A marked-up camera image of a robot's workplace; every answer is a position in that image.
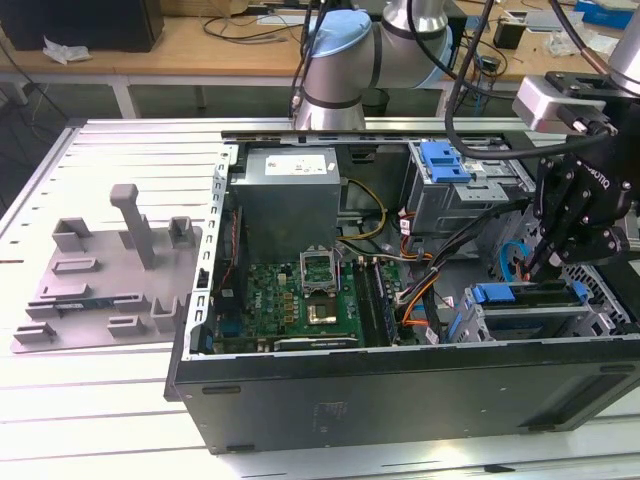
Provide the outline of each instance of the white paper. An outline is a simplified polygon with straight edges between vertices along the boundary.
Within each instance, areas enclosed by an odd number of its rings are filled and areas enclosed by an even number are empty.
[[[326,175],[324,155],[269,155],[265,175]]]
[[[93,58],[89,55],[89,49],[87,47],[67,47],[66,45],[58,45],[47,37],[44,37],[44,43],[46,47],[42,49],[42,52],[47,57],[52,58],[63,65],[66,65],[68,62],[80,62],[83,60],[91,60],[91,58]]]

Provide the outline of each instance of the wooden table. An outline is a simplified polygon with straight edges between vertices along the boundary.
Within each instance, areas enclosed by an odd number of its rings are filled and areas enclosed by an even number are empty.
[[[549,8],[544,0],[530,0],[531,5]],[[468,15],[478,15],[482,5],[459,1],[458,5]],[[520,0],[507,0],[495,6],[491,18],[496,20],[505,10],[530,10]],[[214,31],[222,29],[222,22],[212,25]],[[491,42],[492,31],[483,39]],[[273,25],[251,24],[244,27],[229,25],[225,35],[249,35],[272,30]],[[299,38],[300,27],[292,29]],[[607,34],[620,36],[618,30]],[[149,53],[125,53],[92,51],[93,59],[87,62],[60,65],[40,51],[16,52],[11,49],[16,62],[39,83],[106,84],[113,88],[123,118],[139,117],[138,109],[129,87],[131,85],[235,85],[235,86],[288,86],[299,61],[298,42],[288,32],[278,34],[281,42],[264,45],[241,45],[225,42],[206,35],[197,18],[165,18],[162,37]],[[515,90],[526,74],[543,74],[549,70],[590,72],[587,63],[578,56],[553,58],[543,44],[548,34],[525,32],[515,51],[504,53],[509,67],[495,85],[498,90]],[[490,53],[487,47],[480,49]],[[0,55],[0,84],[11,91],[14,99],[25,104],[22,93],[22,77],[9,61]],[[441,88],[438,114],[444,111],[452,82],[443,78],[435,87]],[[199,106],[205,104],[202,88],[196,89]]]

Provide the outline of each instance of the metal slotted table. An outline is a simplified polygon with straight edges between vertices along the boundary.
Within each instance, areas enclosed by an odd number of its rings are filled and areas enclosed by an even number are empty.
[[[443,130],[437,119],[381,119],[368,126]],[[638,390],[569,433],[215,457],[184,406],[162,397],[170,343],[10,352],[13,330],[24,321],[25,304],[55,247],[50,235],[58,218],[83,216],[92,230],[122,228],[108,191],[115,182],[131,182],[152,226],[176,215],[202,225],[220,131],[287,128],[284,120],[115,120],[63,132],[0,221],[0,478],[128,478],[129,472],[176,478],[185,471],[215,479],[465,478],[490,477],[495,465],[514,470],[500,473],[501,480],[638,477]],[[462,119],[458,128],[524,126],[513,119]]]

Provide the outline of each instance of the yellow cable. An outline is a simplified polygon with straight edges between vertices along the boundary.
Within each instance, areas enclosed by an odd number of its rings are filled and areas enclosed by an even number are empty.
[[[338,237],[338,240],[366,240],[367,238],[371,238],[382,231],[385,223],[387,223],[387,209],[382,204],[382,200],[380,200],[380,198],[375,193],[373,193],[373,190],[367,187],[364,183],[358,180],[354,180],[352,178],[347,178],[347,182],[355,183],[360,188],[362,188],[365,192],[371,195],[371,198],[373,198],[378,204],[378,206],[380,207],[380,212],[382,213],[382,217],[380,218],[380,223],[378,223],[378,226],[373,230],[371,230],[370,232],[359,233],[357,235],[345,235],[345,236]]]

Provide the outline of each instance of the blue plastic clip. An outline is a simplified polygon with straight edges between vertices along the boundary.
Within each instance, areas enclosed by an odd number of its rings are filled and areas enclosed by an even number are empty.
[[[584,285],[584,283],[574,280],[573,282],[571,282],[571,287],[573,288],[573,291],[576,292],[576,295],[578,295],[578,298],[582,303],[585,303],[587,300],[589,300],[589,290]]]
[[[469,175],[460,165],[458,155],[449,142],[421,142],[422,161],[431,170],[433,183],[469,183]]]
[[[478,303],[515,302],[516,297],[506,283],[479,283],[471,289]]]

